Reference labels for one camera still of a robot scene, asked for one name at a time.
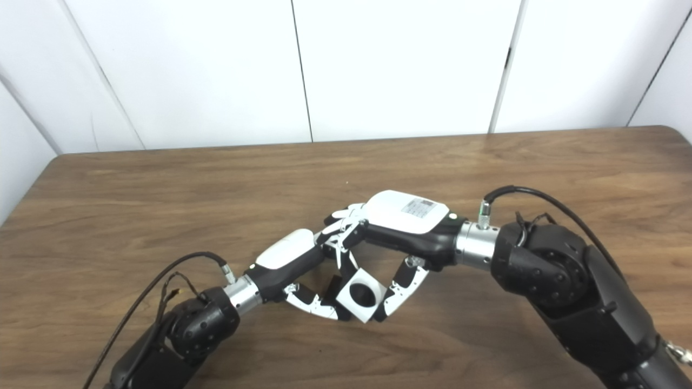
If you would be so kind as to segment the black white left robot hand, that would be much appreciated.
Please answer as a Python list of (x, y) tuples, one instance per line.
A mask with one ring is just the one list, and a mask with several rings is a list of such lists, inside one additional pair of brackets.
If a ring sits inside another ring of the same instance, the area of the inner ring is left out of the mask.
[(344, 319), (334, 303), (327, 303), (297, 280), (327, 258), (336, 261), (342, 280), (360, 269), (351, 247), (363, 240), (368, 226), (364, 207), (356, 203), (335, 211), (320, 232), (297, 229), (261, 253), (244, 275), (223, 288), (239, 316), (269, 302), (287, 301), (309, 314)]

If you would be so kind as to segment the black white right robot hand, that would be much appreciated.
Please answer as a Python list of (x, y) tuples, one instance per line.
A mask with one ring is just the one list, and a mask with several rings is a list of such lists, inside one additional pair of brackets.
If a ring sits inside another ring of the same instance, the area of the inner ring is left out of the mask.
[(360, 266), (342, 280), (337, 305), (362, 323), (389, 318), (431, 272), (457, 264), (490, 271), (500, 231), (490, 224), (489, 201), (481, 201), (476, 222), (440, 202), (393, 190), (379, 192), (363, 204), (368, 226), (360, 243), (405, 257), (388, 286)]

